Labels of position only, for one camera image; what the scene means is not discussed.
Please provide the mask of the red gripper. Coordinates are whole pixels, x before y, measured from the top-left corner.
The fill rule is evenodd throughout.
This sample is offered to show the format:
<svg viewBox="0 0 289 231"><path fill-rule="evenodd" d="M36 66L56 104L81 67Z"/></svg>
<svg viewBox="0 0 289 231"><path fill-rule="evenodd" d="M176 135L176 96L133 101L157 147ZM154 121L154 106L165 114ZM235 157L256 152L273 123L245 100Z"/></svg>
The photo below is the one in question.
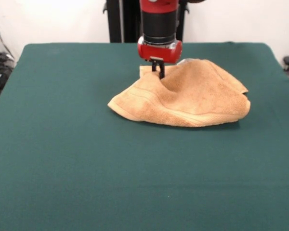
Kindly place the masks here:
<svg viewBox="0 0 289 231"><path fill-rule="evenodd" d="M159 62L159 78L163 79L165 77L165 64L170 63L174 64L178 62L181 57L183 49L183 44L180 40L175 40L171 44L167 45L152 45L145 42L144 37L141 36L138 39L137 50L139 56L144 59L151 61L152 63L152 72L155 72L157 69L157 61L155 59L162 60Z"/></svg>

